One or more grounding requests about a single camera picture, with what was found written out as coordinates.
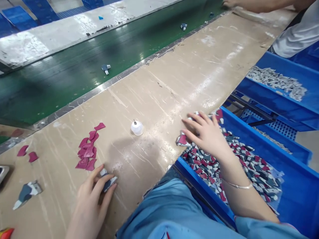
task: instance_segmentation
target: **bracelet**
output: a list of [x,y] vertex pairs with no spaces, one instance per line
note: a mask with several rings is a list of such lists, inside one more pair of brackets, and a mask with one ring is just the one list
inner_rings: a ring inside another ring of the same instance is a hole
[[247,187],[238,186],[238,185],[232,184],[232,183],[230,183],[230,182],[227,182],[227,183],[228,183],[229,185],[233,186],[233,187],[238,188],[238,189],[250,189],[250,188],[253,186],[252,182],[250,182],[249,186],[247,186]]

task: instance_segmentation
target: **workbench surface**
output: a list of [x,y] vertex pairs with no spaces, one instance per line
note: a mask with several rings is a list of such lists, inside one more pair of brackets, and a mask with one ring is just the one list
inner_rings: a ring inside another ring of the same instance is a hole
[[[103,122],[95,166],[105,163],[119,179],[100,237],[113,238],[182,152],[175,144],[181,118],[220,107],[295,14],[262,16],[260,23],[225,14],[1,154],[1,164],[14,170],[0,193],[0,227],[14,227],[12,239],[64,238],[77,190],[90,173],[75,169],[78,146]],[[133,119],[143,123],[142,136],[131,134]],[[39,159],[16,157],[23,145]],[[22,185],[33,180],[43,192],[13,211]]]

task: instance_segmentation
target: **pile of white scraps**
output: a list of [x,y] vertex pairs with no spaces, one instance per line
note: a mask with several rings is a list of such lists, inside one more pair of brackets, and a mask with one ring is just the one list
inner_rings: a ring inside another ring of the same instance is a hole
[[254,81],[262,83],[274,89],[282,89],[285,96],[301,101],[307,89],[297,79],[276,73],[274,69],[254,66],[246,76]]

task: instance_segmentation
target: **green conveyor belt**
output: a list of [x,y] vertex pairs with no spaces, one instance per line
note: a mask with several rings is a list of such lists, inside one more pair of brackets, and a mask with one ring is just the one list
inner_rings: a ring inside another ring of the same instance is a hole
[[[183,0],[7,74],[0,78],[0,118],[36,123],[199,27],[210,12],[219,15],[221,6]],[[103,64],[112,66],[108,76]]]

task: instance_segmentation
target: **metal edge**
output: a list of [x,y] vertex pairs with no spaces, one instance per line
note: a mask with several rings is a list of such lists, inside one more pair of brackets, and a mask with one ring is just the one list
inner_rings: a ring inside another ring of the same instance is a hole
[[[195,34],[199,30],[203,29],[208,24],[212,23],[213,21],[217,20],[218,18],[220,18],[220,17],[222,17],[224,15],[230,14],[231,12],[232,12],[232,10],[228,10],[228,11],[225,11],[225,12],[221,13],[220,15],[212,18],[211,20],[207,21],[203,25],[201,25],[198,28],[196,28],[196,29],[192,30],[191,32],[187,33],[185,36],[177,39],[176,41],[172,42],[171,44],[169,44],[166,47],[162,48],[161,50],[157,51],[153,55],[150,55],[150,56],[146,57],[144,60],[136,63],[135,65],[131,66],[127,70],[125,70],[122,73],[118,74],[117,76],[114,76],[110,80],[108,80],[108,81],[104,82],[103,84],[97,86],[93,90],[87,92],[83,96],[77,98],[76,100],[74,100],[71,103],[67,104],[66,106],[62,107],[61,109],[57,110],[53,114],[49,115],[48,117],[45,117],[44,119],[38,121],[37,123],[34,124],[34,129],[36,131],[38,131],[38,130],[44,128],[45,126],[47,126],[48,124],[50,124],[53,121],[57,120],[61,116],[65,115],[66,113],[68,113],[71,110],[75,109],[76,107],[80,106],[84,102],[88,101],[92,97],[94,97],[97,94],[107,90],[110,86],[114,85],[115,83],[119,82],[120,80],[122,80],[126,76],[130,75],[131,73],[133,73],[134,71],[139,69],[141,66],[148,65],[155,58],[160,58],[164,54],[166,54],[166,53],[168,53],[170,51],[174,51],[174,47],[176,45],[178,45],[180,42],[182,42],[186,38],[190,37],[191,35]],[[5,151],[7,151],[8,149],[12,148],[13,146],[15,146],[16,144],[20,143],[23,140],[24,140],[24,138],[10,138],[9,140],[7,140],[6,142],[4,142],[4,143],[2,143],[0,145],[0,154],[4,153]]]

